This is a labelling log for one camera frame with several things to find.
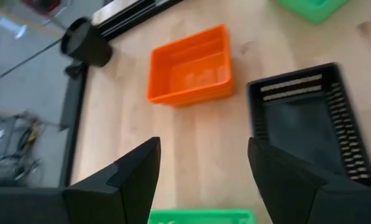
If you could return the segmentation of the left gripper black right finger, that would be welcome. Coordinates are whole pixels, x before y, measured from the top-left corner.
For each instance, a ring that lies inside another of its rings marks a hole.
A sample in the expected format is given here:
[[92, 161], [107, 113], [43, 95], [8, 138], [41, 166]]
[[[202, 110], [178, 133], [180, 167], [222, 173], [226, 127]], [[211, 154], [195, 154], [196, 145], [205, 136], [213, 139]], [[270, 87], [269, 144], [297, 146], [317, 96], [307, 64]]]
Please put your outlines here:
[[325, 179], [314, 174], [308, 162], [260, 139], [249, 138], [247, 155], [273, 224], [307, 224]]

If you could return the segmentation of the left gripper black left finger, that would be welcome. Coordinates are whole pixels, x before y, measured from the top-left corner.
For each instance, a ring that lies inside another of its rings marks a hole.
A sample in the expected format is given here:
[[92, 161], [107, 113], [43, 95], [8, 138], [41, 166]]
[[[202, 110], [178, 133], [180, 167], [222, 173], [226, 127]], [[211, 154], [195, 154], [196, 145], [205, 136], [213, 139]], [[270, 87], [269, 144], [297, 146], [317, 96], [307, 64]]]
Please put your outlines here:
[[147, 224], [160, 172], [152, 137], [63, 191], [70, 224]]

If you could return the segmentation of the black plastic slotted basket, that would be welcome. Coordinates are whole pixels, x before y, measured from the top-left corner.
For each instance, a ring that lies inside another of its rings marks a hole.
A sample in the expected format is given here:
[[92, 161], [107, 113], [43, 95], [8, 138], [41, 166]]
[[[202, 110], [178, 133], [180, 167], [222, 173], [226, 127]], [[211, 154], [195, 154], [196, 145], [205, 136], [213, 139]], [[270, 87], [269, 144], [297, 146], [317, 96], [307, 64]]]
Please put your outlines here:
[[252, 134], [371, 187], [371, 163], [336, 63], [247, 84]]

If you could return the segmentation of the orange plastic slotted basket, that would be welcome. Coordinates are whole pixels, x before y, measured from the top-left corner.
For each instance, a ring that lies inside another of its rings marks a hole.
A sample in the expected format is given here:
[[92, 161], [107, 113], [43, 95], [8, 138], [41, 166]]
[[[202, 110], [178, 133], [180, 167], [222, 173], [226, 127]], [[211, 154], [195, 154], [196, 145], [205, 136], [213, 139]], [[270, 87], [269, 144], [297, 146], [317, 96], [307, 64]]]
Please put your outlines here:
[[223, 89], [212, 90], [202, 93], [194, 93], [188, 95], [174, 96], [164, 98], [162, 100], [150, 100], [155, 104], [164, 104], [174, 107], [182, 107], [202, 103], [205, 101], [212, 101], [219, 98], [225, 98], [233, 94], [233, 87], [225, 87]]
[[229, 32], [225, 24], [151, 51], [149, 101], [233, 87], [233, 82]]

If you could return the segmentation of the green plastic slotted basket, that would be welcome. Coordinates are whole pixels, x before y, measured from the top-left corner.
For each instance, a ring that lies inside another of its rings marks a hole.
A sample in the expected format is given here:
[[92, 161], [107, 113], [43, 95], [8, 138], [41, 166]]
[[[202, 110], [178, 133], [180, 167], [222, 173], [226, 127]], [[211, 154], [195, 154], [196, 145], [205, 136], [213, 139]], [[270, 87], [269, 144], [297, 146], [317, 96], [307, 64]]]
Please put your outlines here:
[[276, 0], [281, 6], [293, 11], [314, 24], [326, 20], [350, 0]]
[[152, 210], [147, 224], [257, 224], [247, 209]]

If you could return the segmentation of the potted green plant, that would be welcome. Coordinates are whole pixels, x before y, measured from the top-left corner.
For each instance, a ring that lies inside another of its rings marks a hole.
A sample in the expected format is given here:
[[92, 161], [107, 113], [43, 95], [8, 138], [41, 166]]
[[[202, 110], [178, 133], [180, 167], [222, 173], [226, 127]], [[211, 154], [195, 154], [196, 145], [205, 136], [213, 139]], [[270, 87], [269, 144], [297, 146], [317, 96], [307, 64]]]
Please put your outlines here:
[[87, 17], [75, 20], [66, 30], [60, 44], [62, 54], [96, 67], [111, 59], [112, 47]]

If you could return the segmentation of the black mat with orange stripes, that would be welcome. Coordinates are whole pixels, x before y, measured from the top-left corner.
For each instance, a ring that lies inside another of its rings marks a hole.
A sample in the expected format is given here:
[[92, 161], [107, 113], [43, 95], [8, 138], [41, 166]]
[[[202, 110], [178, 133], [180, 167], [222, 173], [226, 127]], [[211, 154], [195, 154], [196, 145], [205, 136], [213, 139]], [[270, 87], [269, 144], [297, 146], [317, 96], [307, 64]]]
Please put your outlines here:
[[57, 16], [72, 5], [72, 0], [19, 0], [41, 15]]

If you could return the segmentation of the black aluminium table frame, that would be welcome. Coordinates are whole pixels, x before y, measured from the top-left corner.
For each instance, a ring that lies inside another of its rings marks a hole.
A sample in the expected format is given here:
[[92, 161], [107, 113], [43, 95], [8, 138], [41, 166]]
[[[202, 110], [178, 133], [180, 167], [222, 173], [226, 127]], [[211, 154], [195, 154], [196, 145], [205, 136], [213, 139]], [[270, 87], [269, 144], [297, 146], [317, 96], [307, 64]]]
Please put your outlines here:
[[[96, 25], [99, 33], [107, 40], [127, 32], [153, 16], [169, 9], [183, 0], [136, 0], [124, 9], [115, 9], [114, 14]], [[63, 165], [59, 186], [67, 187], [71, 182], [73, 160], [76, 151], [78, 127], [86, 88], [88, 64], [72, 61], [64, 69], [69, 76], [65, 100], [60, 118], [60, 130], [67, 130]]]

